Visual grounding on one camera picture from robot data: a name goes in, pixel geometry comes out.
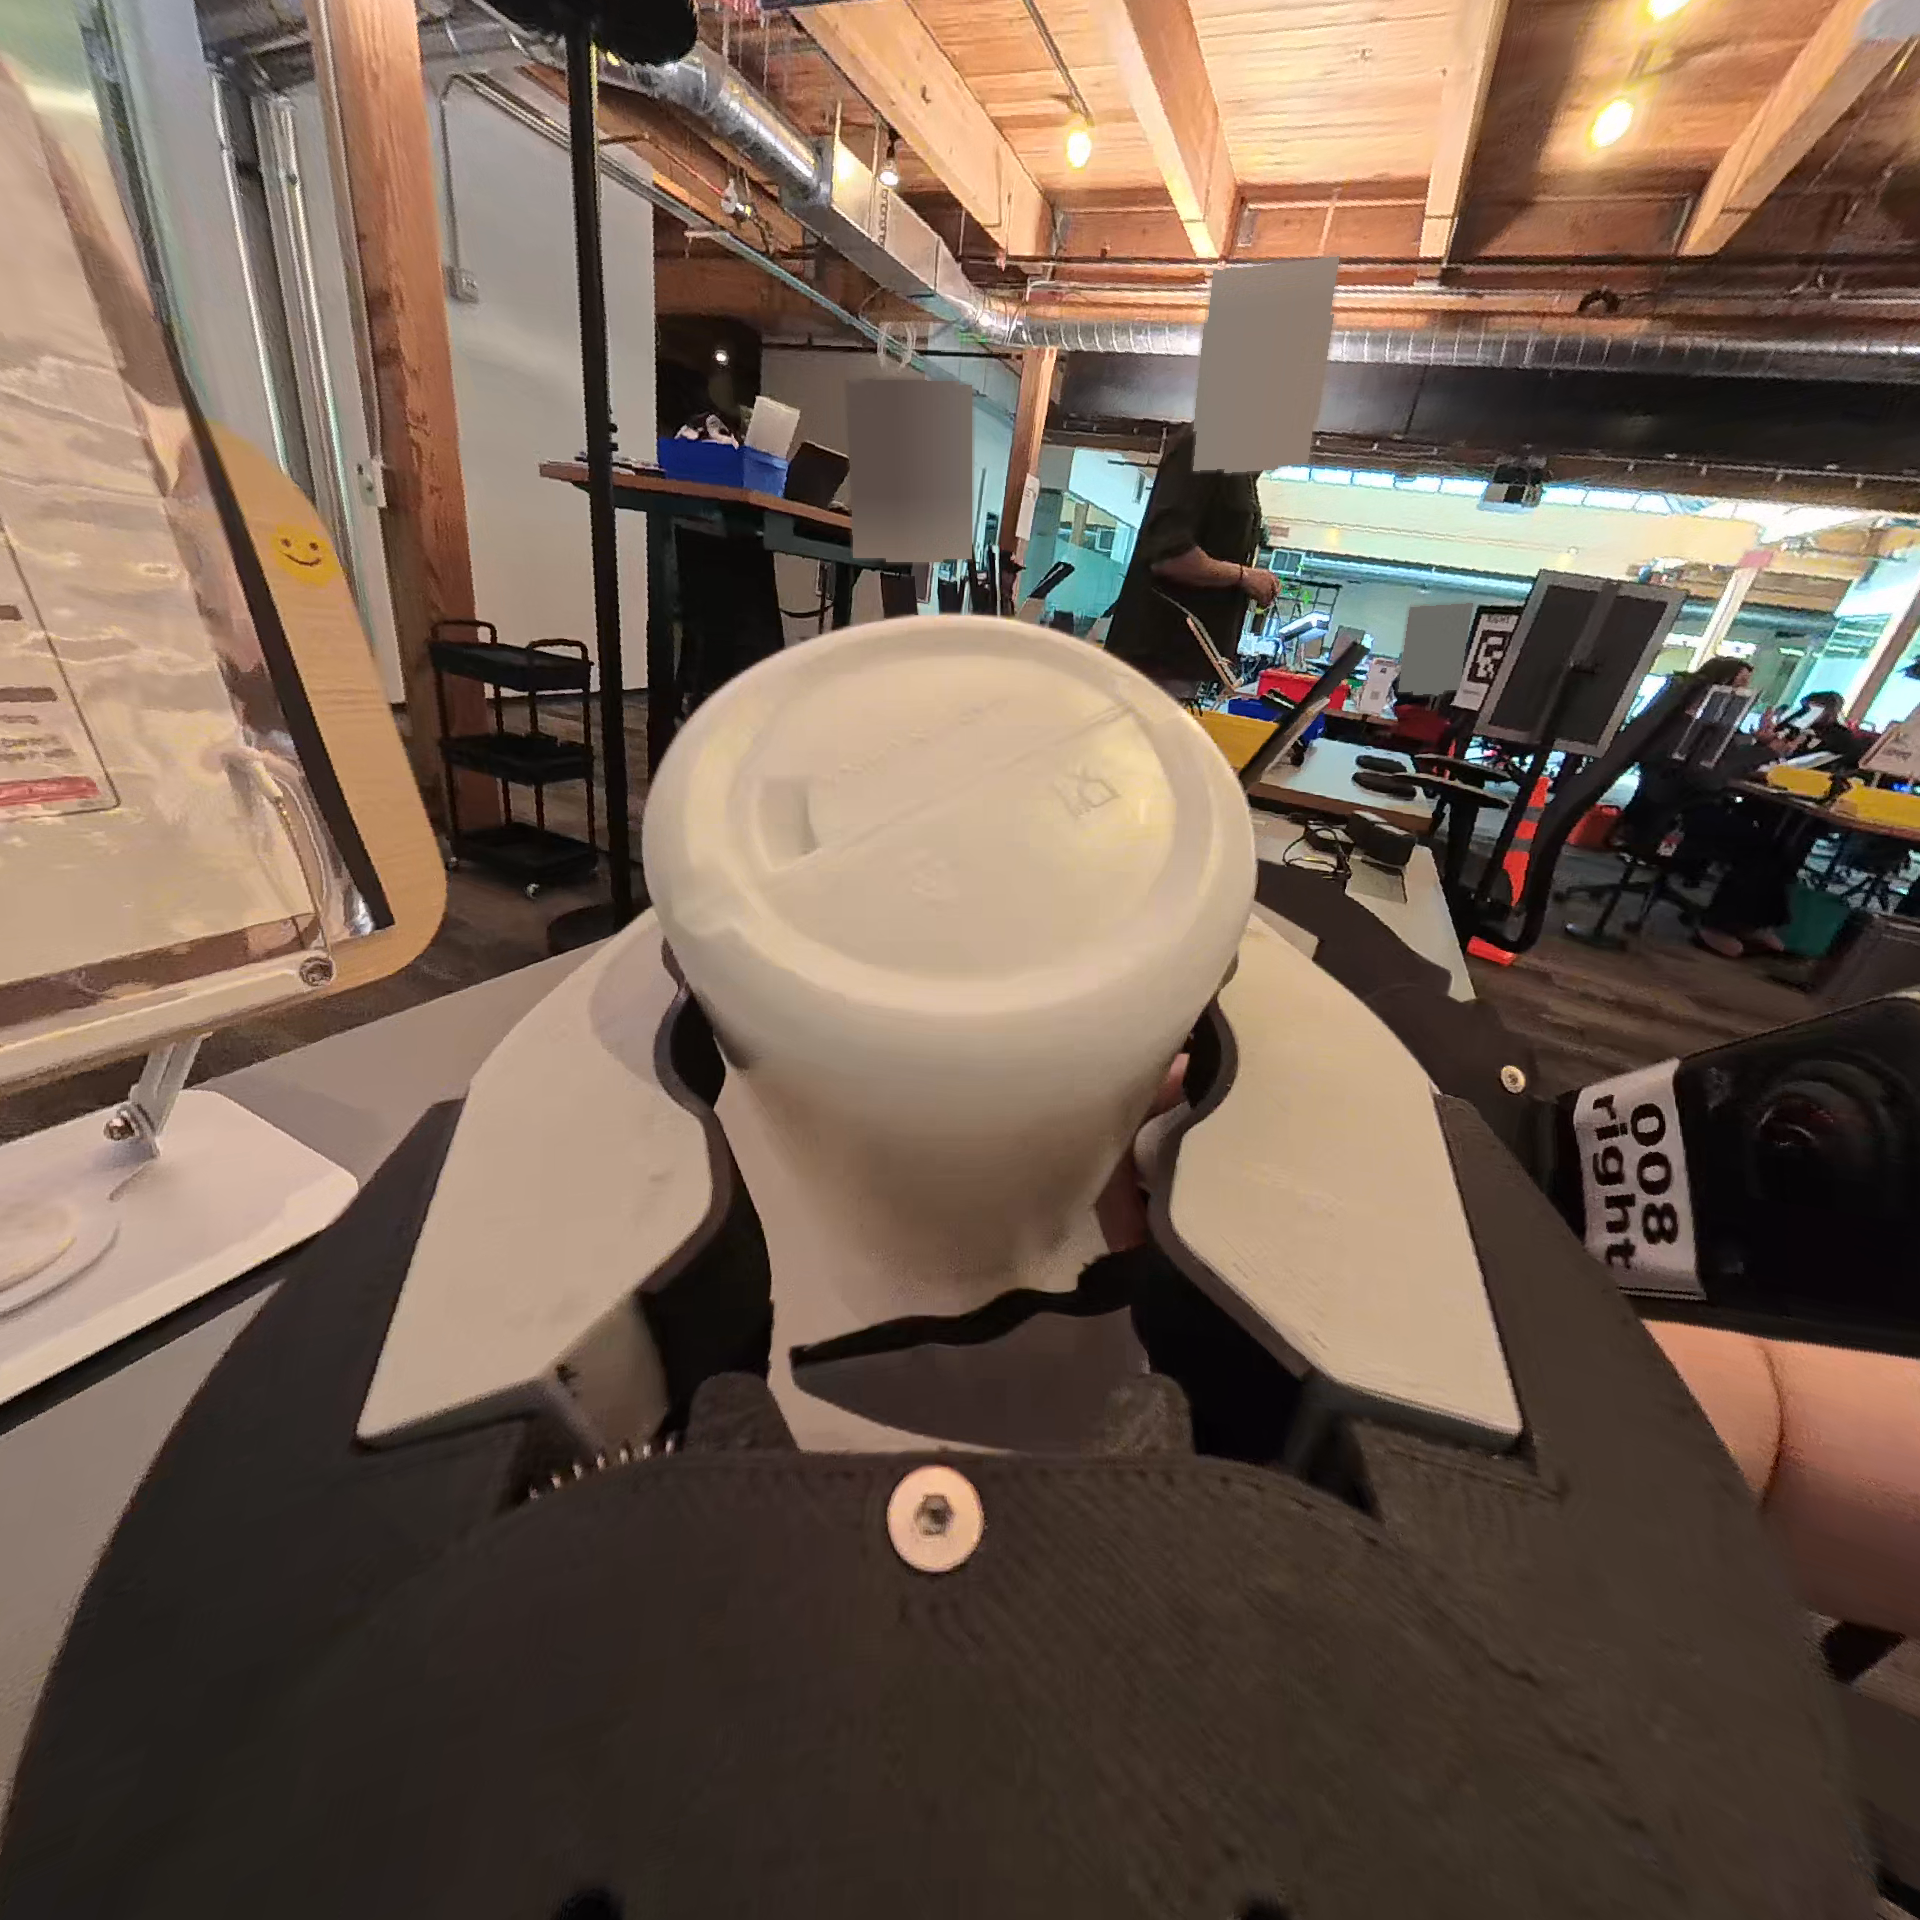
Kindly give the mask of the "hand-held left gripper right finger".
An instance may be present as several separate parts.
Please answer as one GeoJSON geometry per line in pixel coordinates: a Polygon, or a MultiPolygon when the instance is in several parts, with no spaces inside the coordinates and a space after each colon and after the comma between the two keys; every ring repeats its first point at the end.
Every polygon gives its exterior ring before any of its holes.
{"type": "Polygon", "coordinates": [[[1204,1022],[1216,1071],[1167,1136],[1165,1256],[1293,1380],[1280,1453],[1375,1422],[1481,1454],[1523,1414],[1438,1091],[1269,913],[1204,1022]]]}

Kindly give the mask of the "white plastic water bottle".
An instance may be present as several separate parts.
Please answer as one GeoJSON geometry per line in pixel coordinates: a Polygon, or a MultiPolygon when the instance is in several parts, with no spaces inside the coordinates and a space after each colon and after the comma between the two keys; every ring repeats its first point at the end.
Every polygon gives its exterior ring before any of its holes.
{"type": "Polygon", "coordinates": [[[1258,861],[1228,761],[1140,673],[928,617],[708,698],[650,785],[642,866],[728,1065],[785,1358],[1092,1249],[1258,861]]]}

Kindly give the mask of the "person's right forearm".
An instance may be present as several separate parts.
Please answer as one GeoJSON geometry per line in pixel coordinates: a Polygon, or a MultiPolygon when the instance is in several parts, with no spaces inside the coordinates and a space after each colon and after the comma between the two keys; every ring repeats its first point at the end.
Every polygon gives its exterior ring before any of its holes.
{"type": "Polygon", "coordinates": [[[1674,1320],[1691,1392],[1811,1615],[1918,1635],[1918,1361],[1674,1320]]]}

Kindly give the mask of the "white top neighbouring desk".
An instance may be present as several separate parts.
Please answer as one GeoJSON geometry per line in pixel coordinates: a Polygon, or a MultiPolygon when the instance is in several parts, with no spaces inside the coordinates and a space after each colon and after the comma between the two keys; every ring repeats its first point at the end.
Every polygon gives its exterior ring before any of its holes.
{"type": "Polygon", "coordinates": [[[1371,792],[1358,785],[1362,773],[1360,751],[1337,740],[1318,740],[1302,765],[1278,761],[1250,799],[1260,859],[1330,883],[1405,951],[1439,968],[1452,1001],[1473,1002],[1467,955],[1428,841],[1431,804],[1419,794],[1371,792]],[[1351,850],[1354,823],[1410,836],[1404,869],[1384,869],[1351,850]]]}

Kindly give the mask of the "wooden top standing desk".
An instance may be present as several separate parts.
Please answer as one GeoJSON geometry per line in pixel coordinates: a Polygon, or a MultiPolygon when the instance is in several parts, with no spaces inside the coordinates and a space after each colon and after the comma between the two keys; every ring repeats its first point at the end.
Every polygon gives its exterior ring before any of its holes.
{"type": "Polygon", "coordinates": [[[640,517],[645,545],[645,763],[659,766],[683,722],[724,685],[785,645],[775,565],[824,572],[822,630],[851,624],[851,594],[879,561],[851,551],[851,517],[778,492],[773,463],[724,447],[730,470],[699,468],[690,442],[663,442],[675,463],[613,463],[610,503],[640,517]]]}

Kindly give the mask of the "person's right hand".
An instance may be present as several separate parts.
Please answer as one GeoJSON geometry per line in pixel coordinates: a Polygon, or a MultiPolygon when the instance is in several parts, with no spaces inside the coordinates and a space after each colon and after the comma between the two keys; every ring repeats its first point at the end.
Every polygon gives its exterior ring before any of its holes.
{"type": "Polygon", "coordinates": [[[1140,1116],[1118,1164],[1095,1199],[1093,1216],[1109,1254],[1138,1251],[1149,1241],[1152,1173],[1147,1163],[1154,1160],[1164,1143],[1164,1120],[1179,1116],[1187,1108],[1187,1060],[1187,1053],[1172,1059],[1152,1104],[1140,1116]]]}

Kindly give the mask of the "black utility cart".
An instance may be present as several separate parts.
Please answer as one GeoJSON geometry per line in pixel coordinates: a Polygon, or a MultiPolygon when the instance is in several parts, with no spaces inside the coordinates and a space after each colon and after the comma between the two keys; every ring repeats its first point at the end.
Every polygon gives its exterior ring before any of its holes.
{"type": "Polygon", "coordinates": [[[446,810],[443,863],[526,900],[600,866],[591,661],[581,640],[499,639],[482,619],[428,637],[446,810]]]}

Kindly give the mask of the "black office chair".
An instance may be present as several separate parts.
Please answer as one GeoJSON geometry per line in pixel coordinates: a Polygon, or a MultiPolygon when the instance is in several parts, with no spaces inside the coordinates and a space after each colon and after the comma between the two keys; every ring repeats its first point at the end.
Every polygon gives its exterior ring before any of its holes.
{"type": "Polygon", "coordinates": [[[1411,781],[1435,804],[1442,900],[1461,951],[1511,967],[1542,939],[1562,854],[1605,792],[1678,742],[1691,696],[1659,696],[1596,758],[1558,781],[1545,751],[1520,775],[1452,757],[1415,757],[1411,781]]]}

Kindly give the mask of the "yellow plastic bin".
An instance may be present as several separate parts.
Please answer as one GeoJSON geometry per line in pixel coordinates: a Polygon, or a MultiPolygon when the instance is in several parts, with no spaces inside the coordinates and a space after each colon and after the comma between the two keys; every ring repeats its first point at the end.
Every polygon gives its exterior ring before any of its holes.
{"type": "Polygon", "coordinates": [[[1280,766],[1297,766],[1326,733],[1328,716],[1323,712],[1254,716],[1237,711],[1206,711],[1195,720],[1239,783],[1248,787],[1272,779],[1280,766]]]}

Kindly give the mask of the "black framed marker sign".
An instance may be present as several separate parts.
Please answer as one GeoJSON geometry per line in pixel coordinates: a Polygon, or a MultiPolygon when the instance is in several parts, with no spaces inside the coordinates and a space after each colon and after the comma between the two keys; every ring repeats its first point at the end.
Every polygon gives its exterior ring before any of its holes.
{"type": "Polygon", "coordinates": [[[1251,794],[1267,779],[1278,761],[1297,761],[1297,751],[1305,745],[1308,733],[1330,712],[1333,695],[1367,662],[1370,647],[1358,630],[1342,629],[1333,640],[1336,649],[1326,669],[1239,768],[1237,785],[1245,794],[1251,794]]]}

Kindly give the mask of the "grey board on stand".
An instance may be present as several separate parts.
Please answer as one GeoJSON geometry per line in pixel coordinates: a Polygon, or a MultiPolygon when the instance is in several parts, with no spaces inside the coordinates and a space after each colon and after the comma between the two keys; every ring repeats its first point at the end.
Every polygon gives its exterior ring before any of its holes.
{"type": "Polygon", "coordinates": [[[1664,584],[1537,572],[1479,698],[1472,737],[1528,752],[1600,757],[1683,602],[1681,589],[1664,584]]]}

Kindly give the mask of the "acrylic sign stand wooden board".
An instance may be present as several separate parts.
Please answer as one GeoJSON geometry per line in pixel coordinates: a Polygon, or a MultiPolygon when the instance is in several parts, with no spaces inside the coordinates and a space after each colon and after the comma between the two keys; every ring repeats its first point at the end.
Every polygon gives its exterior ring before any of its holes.
{"type": "Polygon", "coordinates": [[[188,1082],[219,1032],[399,972],[446,904],[342,562],[266,555],[321,519],[188,372],[100,40],[3,4],[3,1099],[124,1071],[3,1143],[5,1404],[354,1203],[188,1082]]]}

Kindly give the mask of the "black pole stand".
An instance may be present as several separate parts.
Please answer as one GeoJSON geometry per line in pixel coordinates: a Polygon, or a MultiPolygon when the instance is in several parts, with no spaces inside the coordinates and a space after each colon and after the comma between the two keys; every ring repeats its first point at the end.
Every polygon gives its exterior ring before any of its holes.
{"type": "Polygon", "coordinates": [[[598,758],[606,812],[608,898],[560,915],[545,931],[551,955],[593,947],[624,932],[642,913],[631,833],[630,754],[626,733],[626,661],[613,499],[615,422],[611,412],[610,314],[604,249],[600,27],[606,4],[498,2],[492,12],[517,36],[553,40],[565,82],[565,148],[570,167],[579,363],[585,416],[588,551],[598,669],[598,758]]]}

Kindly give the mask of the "wooden post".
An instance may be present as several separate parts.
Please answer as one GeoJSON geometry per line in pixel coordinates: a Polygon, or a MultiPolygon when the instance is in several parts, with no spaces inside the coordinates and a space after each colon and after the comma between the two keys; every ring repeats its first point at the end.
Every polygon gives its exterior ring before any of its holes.
{"type": "Polygon", "coordinates": [[[437,828],[504,823],[494,781],[450,771],[457,739],[485,730],[478,685],[437,692],[429,643],[476,613],[467,491],[442,263],[433,145],[407,2],[303,4],[333,206],[361,343],[360,390],[379,487],[379,540],[409,733],[407,754],[437,828]]]}

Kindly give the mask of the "silver air duct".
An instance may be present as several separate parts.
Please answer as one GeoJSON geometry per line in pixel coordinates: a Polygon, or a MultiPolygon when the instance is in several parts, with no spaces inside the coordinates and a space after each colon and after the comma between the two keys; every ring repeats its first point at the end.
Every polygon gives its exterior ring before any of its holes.
{"type": "MultiPolygon", "coordinates": [[[[894,188],[839,140],[807,139],[732,65],[704,45],[681,61],[608,61],[613,84],[688,115],[704,133],[773,180],[779,205],[828,251],[878,288],[937,325],[995,353],[1054,349],[1063,355],[1195,359],[1199,323],[1169,314],[1065,314],[1000,298],[977,287],[948,244],[894,188]]],[[[1688,378],[1779,378],[1913,387],[1915,333],[1895,336],[1740,338],[1680,330],[1652,336],[1596,328],[1484,327],[1443,317],[1426,327],[1328,325],[1333,366],[1442,368],[1476,372],[1596,372],[1688,378]]]]}

